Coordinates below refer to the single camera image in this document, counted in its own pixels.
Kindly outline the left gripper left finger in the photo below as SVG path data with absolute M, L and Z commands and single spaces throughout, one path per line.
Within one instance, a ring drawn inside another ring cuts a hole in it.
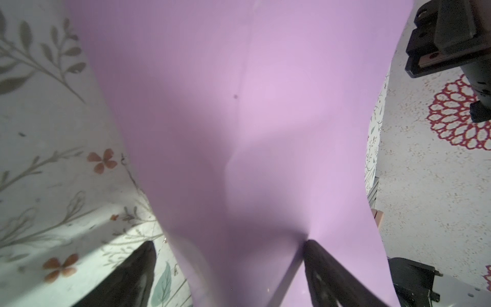
M 154 243 L 144 242 L 74 307 L 146 307 L 156 260 Z

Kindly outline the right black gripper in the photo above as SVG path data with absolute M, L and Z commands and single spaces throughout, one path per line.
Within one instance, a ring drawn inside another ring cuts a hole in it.
M 421 5 L 406 48 L 406 72 L 420 78 L 459 67 L 478 97 L 474 123 L 490 120 L 490 1 L 432 0 Z

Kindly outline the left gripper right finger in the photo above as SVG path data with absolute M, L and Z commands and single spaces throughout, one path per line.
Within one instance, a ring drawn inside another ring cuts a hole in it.
M 304 244 L 304 266 L 315 307 L 386 306 L 315 240 Z

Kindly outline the pink wrapping paper sheet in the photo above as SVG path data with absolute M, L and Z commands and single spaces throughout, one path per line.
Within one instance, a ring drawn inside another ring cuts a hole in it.
M 67 1 L 195 306 L 310 306 L 305 241 L 398 306 L 368 128 L 412 1 Z

